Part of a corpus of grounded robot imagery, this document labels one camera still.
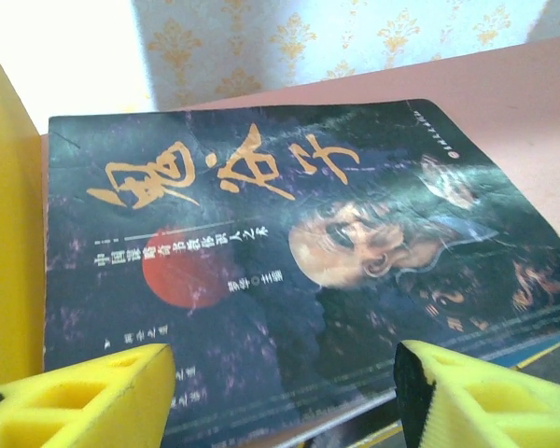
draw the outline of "book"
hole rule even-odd
[[[169,343],[163,447],[311,438],[403,339],[560,337],[559,235],[423,99],[52,118],[47,236],[45,369]]]

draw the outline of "yellow object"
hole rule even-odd
[[[157,448],[175,391],[167,344],[0,386],[1,448]]]
[[[41,141],[0,66],[0,384],[42,369]]]
[[[560,385],[418,341],[394,375],[409,448],[560,448]]]

